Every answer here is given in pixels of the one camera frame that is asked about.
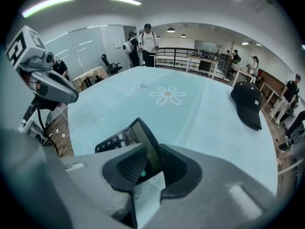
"black chair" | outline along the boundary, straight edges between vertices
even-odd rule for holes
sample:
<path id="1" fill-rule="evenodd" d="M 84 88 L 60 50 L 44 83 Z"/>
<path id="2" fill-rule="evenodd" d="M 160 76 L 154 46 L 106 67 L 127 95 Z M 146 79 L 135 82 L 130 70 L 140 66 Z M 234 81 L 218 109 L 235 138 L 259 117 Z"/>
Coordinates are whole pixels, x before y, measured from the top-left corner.
<path id="1" fill-rule="evenodd" d="M 103 60 L 103 62 L 105 63 L 105 65 L 107 67 L 107 73 L 110 75 L 117 74 L 118 71 L 122 68 L 122 67 L 118 66 L 119 63 L 109 63 L 107 60 L 106 54 L 103 54 L 101 56 L 101 59 Z"/>

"black calculator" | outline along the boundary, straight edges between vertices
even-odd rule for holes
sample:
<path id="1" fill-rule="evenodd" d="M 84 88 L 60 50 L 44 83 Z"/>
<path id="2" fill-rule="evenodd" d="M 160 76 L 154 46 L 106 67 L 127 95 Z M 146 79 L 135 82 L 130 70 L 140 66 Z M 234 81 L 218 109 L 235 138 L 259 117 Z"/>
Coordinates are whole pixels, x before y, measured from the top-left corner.
<path id="1" fill-rule="evenodd" d="M 161 165 L 156 152 L 159 148 L 159 143 L 142 119 L 135 119 L 129 127 L 99 143 L 95 147 L 95 152 L 100 153 L 124 148 L 136 143 L 147 145 L 147 165 L 137 182 L 139 184 L 161 172 Z"/>

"floor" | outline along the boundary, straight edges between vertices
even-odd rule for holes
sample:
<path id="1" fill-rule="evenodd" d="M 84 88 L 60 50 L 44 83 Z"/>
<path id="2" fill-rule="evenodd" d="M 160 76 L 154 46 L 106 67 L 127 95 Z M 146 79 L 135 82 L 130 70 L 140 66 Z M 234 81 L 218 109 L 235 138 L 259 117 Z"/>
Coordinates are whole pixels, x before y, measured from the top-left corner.
<path id="1" fill-rule="evenodd" d="M 167 67 L 167 66 L 162 66 L 162 68 L 185 71 L 183 69 Z M 203 73 L 198 73 L 198 72 L 192 72 L 192 73 L 201 75 L 203 77 L 207 77 L 207 75 Z M 238 81 L 244 81 L 244 80 L 245 80 L 244 76 L 240 74 Z M 229 83 L 227 82 L 223 82 L 223 83 L 227 85 L 232 85 L 233 81 Z M 263 106 L 266 103 L 266 101 L 267 99 L 263 96 Z M 269 119 L 269 114 L 271 112 L 272 107 L 273 106 L 270 103 L 268 103 L 266 106 L 262 107 L 262 112 L 265 116 L 265 119 L 267 121 L 267 124 L 269 126 L 273 138 L 276 155 L 279 156 L 281 151 L 278 149 L 278 146 L 285 141 L 284 127 L 281 128 L 276 127 L 275 123 Z M 68 116 L 67 111 L 68 108 L 66 108 L 63 111 L 63 114 L 65 116 Z M 47 128 L 47 133 L 48 135 L 52 133 L 51 137 L 54 143 L 58 147 L 60 157 L 74 155 L 70 141 L 68 121 L 62 114 L 60 114 L 53 122 L 51 122 L 51 124 Z M 291 166 L 291 160 L 286 159 L 282 162 L 281 166 L 278 168 L 278 171 L 285 169 L 289 166 Z M 283 198 L 291 195 L 294 191 L 295 191 L 295 175 L 293 175 L 293 171 L 288 171 L 283 175 L 280 175 L 278 179 L 278 188 L 277 188 L 276 196 L 278 198 Z"/>

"white flower design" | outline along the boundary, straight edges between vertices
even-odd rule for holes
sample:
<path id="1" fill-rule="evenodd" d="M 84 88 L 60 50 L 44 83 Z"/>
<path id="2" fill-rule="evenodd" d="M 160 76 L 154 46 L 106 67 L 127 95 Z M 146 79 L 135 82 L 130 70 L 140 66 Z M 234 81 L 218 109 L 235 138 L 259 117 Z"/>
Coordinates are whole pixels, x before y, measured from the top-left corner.
<path id="1" fill-rule="evenodd" d="M 158 92 L 152 92 L 149 95 L 151 97 L 159 97 L 157 99 L 158 105 L 165 104 L 168 99 L 175 105 L 181 105 L 182 102 L 177 97 L 184 97 L 186 95 L 186 93 L 183 92 L 176 92 L 175 86 L 171 86 L 168 90 L 166 90 L 165 87 L 162 86 L 158 86 L 157 89 Z"/>

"gray robotic arm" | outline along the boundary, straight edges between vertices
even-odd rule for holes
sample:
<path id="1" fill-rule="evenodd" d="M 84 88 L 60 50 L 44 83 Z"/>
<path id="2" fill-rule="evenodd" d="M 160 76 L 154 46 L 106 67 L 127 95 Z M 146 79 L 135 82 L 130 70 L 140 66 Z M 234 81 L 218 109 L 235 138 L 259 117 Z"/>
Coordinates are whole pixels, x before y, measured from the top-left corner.
<path id="1" fill-rule="evenodd" d="M 24 26 L 6 51 L 11 65 L 25 79 L 35 94 L 44 99 L 44 108 L 53 110 L 55 103 L 71 104 L 78 92 L 62 75 L 52 70 L 53 55 L 47 51 L 37 32 Z"/>

